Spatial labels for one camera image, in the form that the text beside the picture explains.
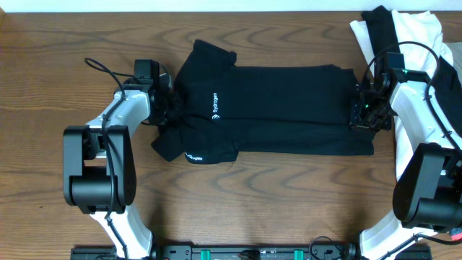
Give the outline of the black Sydrogen t-shirt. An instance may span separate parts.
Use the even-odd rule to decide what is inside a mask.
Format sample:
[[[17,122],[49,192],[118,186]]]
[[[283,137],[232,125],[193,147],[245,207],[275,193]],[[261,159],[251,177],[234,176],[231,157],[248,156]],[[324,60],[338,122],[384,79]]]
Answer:
[[[357,78],[334,65],[238,66],[235,52],[197,40],[174,81],[181,114],[152,148],[167,161],[232,162],[240,152],[372,155],[371,133],[349,127]]]

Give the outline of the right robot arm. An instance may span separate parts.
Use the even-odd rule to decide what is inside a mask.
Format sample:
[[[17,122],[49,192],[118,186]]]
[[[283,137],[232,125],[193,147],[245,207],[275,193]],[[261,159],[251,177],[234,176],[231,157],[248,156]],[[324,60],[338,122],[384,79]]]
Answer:
[[[382,129],[398,116],[413,155],[397,178],[393,209],[341,253],[343,259],[395,259],[421,239],[461,227],[461,138],[447,129],[443,112],[430,97],[432,79],[424,71],[377,71],[362,87],[353,112],[356,127]]]

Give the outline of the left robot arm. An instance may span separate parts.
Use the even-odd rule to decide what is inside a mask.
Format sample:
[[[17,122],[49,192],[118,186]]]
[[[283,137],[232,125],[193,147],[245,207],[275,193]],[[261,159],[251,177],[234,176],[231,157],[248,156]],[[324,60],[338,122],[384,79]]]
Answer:
[[[113,242],[110,248],[80,246],[71,259],[162,259],[152,231],[134,204],[136,169],[131,138],[140,125],[167,123],[172,78],[151,59],[137,59],[134,73],[120,74],[92,58],[85,63],[116,81],[113,101],[83,126],[63,133],[63,192],[68,205],[96,220]]]

